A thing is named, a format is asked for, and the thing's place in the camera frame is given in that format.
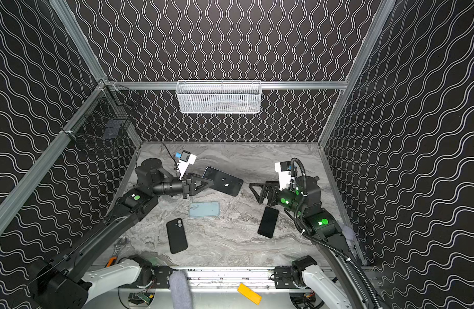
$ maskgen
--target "orange handle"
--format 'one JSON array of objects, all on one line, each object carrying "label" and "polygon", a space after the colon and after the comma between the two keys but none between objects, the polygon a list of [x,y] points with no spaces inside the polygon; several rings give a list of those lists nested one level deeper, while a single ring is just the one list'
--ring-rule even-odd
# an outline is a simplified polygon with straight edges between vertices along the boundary
[{"label": "orange handle", "polygon": [[107,263],[107,266],[105,267],[109,267],[109,266],[112,266],[113,264],[115,264],[115,262],[117,261],[117,257],[116,256],[112,256],[109,260],[109,262]]}]

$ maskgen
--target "black patterned wall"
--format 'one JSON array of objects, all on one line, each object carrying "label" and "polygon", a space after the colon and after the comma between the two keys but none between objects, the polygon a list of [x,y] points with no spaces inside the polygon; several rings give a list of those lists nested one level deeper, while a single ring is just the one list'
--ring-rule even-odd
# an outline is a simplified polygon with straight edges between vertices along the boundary
[{"label": "black patterned wall", "polygon": [[[96,85],[47,0],[0,1],[0,203]],[[71,143],[0,237],[0,308],[38,308],[26,265],[98,223],[133,154],[88,157]]]},{"label": "black patterned wall", "polygon": [[47,1],[0,1],[0,203],[95,84]]},{"label": "black patterned wall", "polygon": [[379,0],[68,0],[114,81],[345,80]]},{"label": "black patterned wall", "polygon": [[338,92],[265,90],[258,114],[183,114],[174,91],[146,91],[134,122],[141,139],[317,142]]},{"label": "black patterned wall", "polygon": [[474,0],[399,0],[326,148],[392,308],[474,308]]}]

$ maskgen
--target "yellow-orange rectangular object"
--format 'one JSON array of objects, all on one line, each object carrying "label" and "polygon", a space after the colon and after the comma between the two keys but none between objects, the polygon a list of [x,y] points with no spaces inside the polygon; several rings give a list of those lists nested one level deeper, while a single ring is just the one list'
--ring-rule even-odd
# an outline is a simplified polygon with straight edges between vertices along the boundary
[{"label": "yellow-orange rectangular object", "polygon": [[246,287],[245,285],[241,283],[237,291],[241,293],[242,295],[246,296],[250,301],[252,301],[256,305],[259,305],[259,302],[261,301],[261,295],[258,295],[252,289]]}]

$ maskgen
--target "white mesh basket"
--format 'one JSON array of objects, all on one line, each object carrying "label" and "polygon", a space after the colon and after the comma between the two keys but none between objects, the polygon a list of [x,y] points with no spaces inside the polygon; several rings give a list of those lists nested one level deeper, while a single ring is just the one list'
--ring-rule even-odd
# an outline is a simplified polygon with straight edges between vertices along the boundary
[{"label": "white mesh basket", "polygon": [[256,114],[261,111],[261,81],[178,81],[182,113]]}]

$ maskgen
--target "black wire basket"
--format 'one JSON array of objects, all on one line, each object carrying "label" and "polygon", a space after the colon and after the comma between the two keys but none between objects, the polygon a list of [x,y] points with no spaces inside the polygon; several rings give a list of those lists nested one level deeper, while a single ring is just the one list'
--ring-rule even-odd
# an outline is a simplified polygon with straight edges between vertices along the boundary
[{"label": "black wire basket", "polygon": [[107,85],[103,94],[66,134],[82,152],[111,155],[119,147],[119,142],[128,138],[127,128],[140,101],[141,94],[135,90]]}]

